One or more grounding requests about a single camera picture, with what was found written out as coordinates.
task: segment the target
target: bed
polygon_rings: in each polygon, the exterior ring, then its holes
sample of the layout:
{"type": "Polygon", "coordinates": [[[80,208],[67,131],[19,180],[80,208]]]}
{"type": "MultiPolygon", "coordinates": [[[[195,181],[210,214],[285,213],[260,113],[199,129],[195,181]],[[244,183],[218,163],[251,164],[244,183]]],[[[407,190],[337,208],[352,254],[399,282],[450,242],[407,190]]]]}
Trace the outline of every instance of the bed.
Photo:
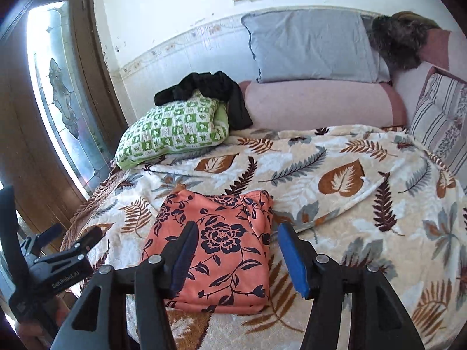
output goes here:
{"type": "MultiPolygon", "coordinates": [[[[426,349],[446,348],[465,323],[467,201],[443,161],[402,129],[247,129],[193,159],[115,169],[76,214],[62,248],[97,225],[104,238],[88,255],[95,269],[139,264],[159,207],[180,184],[204,195],[267,190],[274,223],[269,306],[249,316],[168,309],[179,349],[300,347],[312,301],[293,289],[274,235],[281,222],[343,265],[377,264],[426,349]]],[[[80,295],[82,288],[72,290],[80,295]]],[[[127,313],[137,340],[131,296],[127,313]]],[[[347,348],[349,325],[345,298],[339,349],[347,348]]]]}

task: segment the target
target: door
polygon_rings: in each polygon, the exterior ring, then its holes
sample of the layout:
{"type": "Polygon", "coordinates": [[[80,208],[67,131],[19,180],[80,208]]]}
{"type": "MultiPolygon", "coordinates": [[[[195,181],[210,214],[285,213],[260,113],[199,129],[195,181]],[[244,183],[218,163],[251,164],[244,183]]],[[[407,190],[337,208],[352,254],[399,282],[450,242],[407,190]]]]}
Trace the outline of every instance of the door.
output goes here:
{"type": "Polygon", "coordinates": [[[0,179],[34,231],[69,228],[127,128],[89,2],[36,0],[0,49],[0,179]]]}

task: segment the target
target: dark fur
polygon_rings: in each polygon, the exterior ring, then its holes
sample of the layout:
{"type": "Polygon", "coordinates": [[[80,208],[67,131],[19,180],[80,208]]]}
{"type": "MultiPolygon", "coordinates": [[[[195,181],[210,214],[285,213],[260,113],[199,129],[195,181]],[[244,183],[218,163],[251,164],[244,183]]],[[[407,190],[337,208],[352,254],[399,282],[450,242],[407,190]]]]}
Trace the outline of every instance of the dark fur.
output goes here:
{"type": "Polygon", "coordinates": [[[417,20],[380,16],[372,22],[370,43],[390,70],[414,69],[421,63],[419,50],[433,28],[417,20]]]}

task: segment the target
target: hand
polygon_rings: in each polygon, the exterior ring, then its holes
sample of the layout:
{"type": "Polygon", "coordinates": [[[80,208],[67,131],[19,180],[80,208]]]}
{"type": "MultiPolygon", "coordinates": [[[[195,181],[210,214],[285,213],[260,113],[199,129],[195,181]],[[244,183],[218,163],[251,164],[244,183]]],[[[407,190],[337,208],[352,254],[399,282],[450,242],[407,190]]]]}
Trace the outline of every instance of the hand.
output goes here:
{"type": "MultiPolygon", "coordinates": [[[[62,299],[58,297],[55,297],[55,299],[57,300],[55,322],[58,326],[61,326],[69,313],[69,309],[62,299]]],[[[42,329],[41,325],[37,321],[30,321],[27,323],[16,322],[15,330],[24,346],[26,346],[27,350],[47,349],[47,347],[44,345],[44,329],[42,329]]]]}

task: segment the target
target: screw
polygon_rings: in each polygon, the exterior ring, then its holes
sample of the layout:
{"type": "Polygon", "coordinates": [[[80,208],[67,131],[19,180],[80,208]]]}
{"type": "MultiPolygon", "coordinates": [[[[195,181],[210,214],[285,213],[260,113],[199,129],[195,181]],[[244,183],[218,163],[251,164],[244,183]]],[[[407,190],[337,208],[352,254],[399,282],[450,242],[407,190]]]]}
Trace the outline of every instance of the screw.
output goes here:
{"type": "Polygon", "coordinates": [[[329,262],[329,257],[324,254],[319,254],[318,256],[316,256],[316,261],[325,265],[327,262],[329,262]]]}
{"type": "Polygon", "coordinates": [[[379,267],[377,265],[374,265],[373,263],[370,263],[367,265],[367,270],[370,272],[378,272],[379,267]]]}
{"type": "Polygon", "coordinates": [[[105,275],[105,274],[109,273],[111,270],[112,270],[111,265],[103,265],[103,266],[101,266],[99,268],[99,273],[102,274],[102,275],[105,275]]]}
{"type": "Polygon", "coordinates": [[[149,263],[152,265],[155,265],[156,263],[159,263],[162,260],[162,257],[160,255],[151,255],[149,257],[149,263]]]}

